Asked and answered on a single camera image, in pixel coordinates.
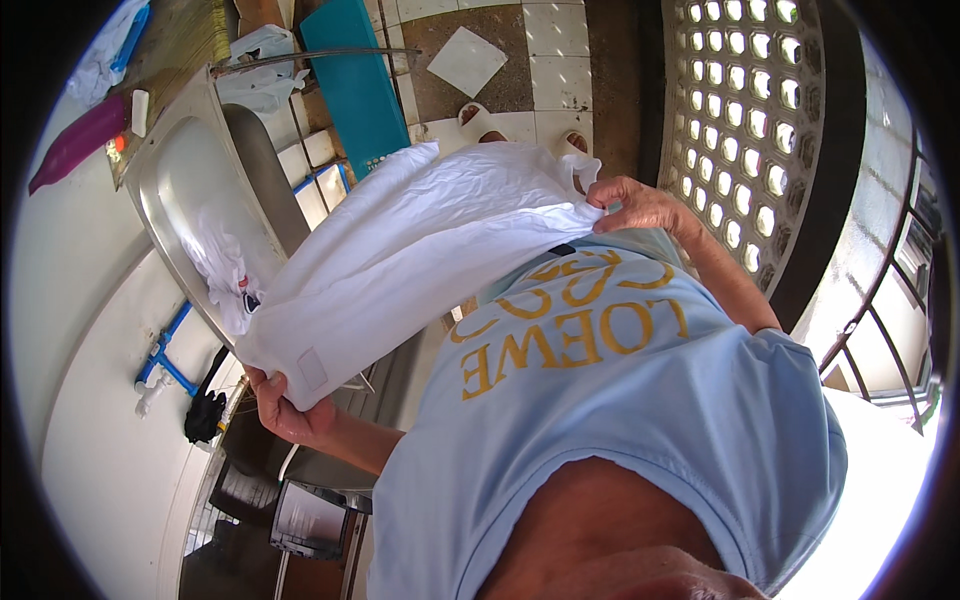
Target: water pipe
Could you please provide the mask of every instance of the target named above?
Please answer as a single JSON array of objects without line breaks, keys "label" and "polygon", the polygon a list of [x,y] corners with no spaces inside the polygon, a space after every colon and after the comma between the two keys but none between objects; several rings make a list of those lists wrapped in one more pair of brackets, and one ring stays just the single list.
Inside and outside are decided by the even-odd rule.
[{"label": "water pipe", "polygon": [[[154,398],[159,396],[160,392],[168,385],[173,384],[174,381],[181,384],[183,389],[191,396],[196,396],[200,389],[199,386],[190,383],[190,380],[170,362],[170,359],[167,358],[165,353],[167,345],[173,340],[174,333],[180,324],[183,323],[183,319],[192,307],[189,300],[185,301],[180,307],[180,310],[177,311],[177,314],[174,315],[170,324],[160,332],[160,335],[156,338],[153,349],[150,350],[150,354],[147,355],[147,359],[144,361],[140,373],[133,382],[133,388],[138,394],[141,394],[140,401],[137,402],[135,409],[136,414],[141,419],[147,416],[147,413],[150,411],[150,404],[154,401]],[[155,366],[160,366],[162,373],[154,387],[147,387],[147,379],[150,377],[150,373],[153,372]]]},{"label": "water pipe", "polygon": [[321,167],[321,168],[317,169],[317,171],[316,171],[315,173],[313,173],[313,174],[308,174],[308,175],[306,176],[306,179],[305,179],[305,180],[301,181],[300,183],[298,183],[298,184],[294,187],[294,196],[296,196],[297,194],[299,194],[299,193],[300,193],[307,185],[309,185],[314,179],[316,179],[316,178],[319,177],[320,175],[323,175],[324,173],[326,173],[329,169],[332,169],[333,167],[337,167],[337,169],[340,171],[340,181],[343,183],[344,189],[347,190],[347,193],[349,194],[349,193],[350,193],[350,184],[347,182],[347,171],[344,169],[344,164],[343,164],[342,162],[337,162],[337,163],[334,163],[334,164],[328,164],[328,165],[326,165],[325,167]]}]

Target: foot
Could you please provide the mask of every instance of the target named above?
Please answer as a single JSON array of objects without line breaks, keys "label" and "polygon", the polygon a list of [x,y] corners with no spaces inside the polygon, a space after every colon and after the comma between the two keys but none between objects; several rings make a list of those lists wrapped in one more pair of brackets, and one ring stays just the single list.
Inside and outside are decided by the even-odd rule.
[{"label": "foot", "polygon": [[[477,107],[467,107],[467,109],[464,110],[463,113],[460,115],[461,123],[463,125],[466,125],[467,123],[469,123],[470,119],[472,119],[473,115],[475,115],[477,112],[479,112],[479,109],[477,109]],[[503,133],[501,132],[486,132],[483,134],[482,137],[480,137],[481,144],[486,144],[487,142],[505,142],[505,141],[507,141],[507,138],[504,137]]]},{"label": "foot", "polygon": [[570,142],[570,145],[579,150],[582,153],[587,152],[587,139],[580,135],[579,133],[573,132],[566,137],[566,141]]}]

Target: toes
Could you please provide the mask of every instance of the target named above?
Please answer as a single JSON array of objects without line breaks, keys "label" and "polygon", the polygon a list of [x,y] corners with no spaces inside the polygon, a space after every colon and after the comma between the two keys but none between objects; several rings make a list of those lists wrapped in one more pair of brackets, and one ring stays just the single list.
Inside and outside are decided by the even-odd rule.
[{"label": "toes", "polygon": [[467,109],[464,110],[464,111],[461,113],[461,115],[460,115],[460,118],[461,118],[462,123],[463,123],[464,125],[466,125],[467,123],[469,123],[469,120],[472,119],[473,116],[476,115],[477,112],[480,112],[480,109],[479,109],[479,108],[477,108],[477,107],[467,107]]},{"label": "toes", "polygon": [[566,141],[570,142],[570,144],[580,152],[585,153],[587,151],[587,139],[579,133],[571,133],[566,137]]}]

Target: light blue t-shirt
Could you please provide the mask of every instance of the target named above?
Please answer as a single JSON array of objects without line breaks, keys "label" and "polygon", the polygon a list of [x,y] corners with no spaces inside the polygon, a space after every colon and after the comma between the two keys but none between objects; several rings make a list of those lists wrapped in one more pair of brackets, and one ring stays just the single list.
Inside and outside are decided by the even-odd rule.
[{"label": "light blue t-shirt", "polygon": [[580,248],[447,335],[373,491],[369,597],[473,598],[534,492],[591,456],[684,504],[767,593],[824,534],[847,471],[808,349],[750,335],[667,263]]}]

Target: white plastic bag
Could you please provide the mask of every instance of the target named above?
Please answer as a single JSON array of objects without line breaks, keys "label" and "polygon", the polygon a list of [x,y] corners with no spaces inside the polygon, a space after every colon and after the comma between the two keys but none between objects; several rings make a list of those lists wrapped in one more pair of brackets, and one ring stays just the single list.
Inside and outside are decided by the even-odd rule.
[{"label": "white plastic bag", "polygon": [[123,81],[127,70],[110,70],[117,53],[127,40],[133,19],[149,0],[126,0],[93,38],[77,68],[66,82],[68,94],[79,100],[84,108],[93,108],[103,102],[113,85]]},{"label": "white plastic bag", "polygon": [[276,276],[237,357],[283,372],[307,410],[483,286],[588,235],[604,211],[573,188],[596,158],[532,144],[468,146],[436,165],[437,142],[388,156]]},{"label": "white plastic bag", "polygon": [[[230,44],[230,64],[238,64],[240,57],[259,49],[260,59],[293,54],[294,35],[277,25],[264,25]],[[287,97],[295,89],[303,88],[304,69],[294,76],[294,62],[268,64],[243,73],[225,75],[217,79],[217,94],[221,104],[238,104],[249,108],[260,117],[267,117],[286,105]]]}]

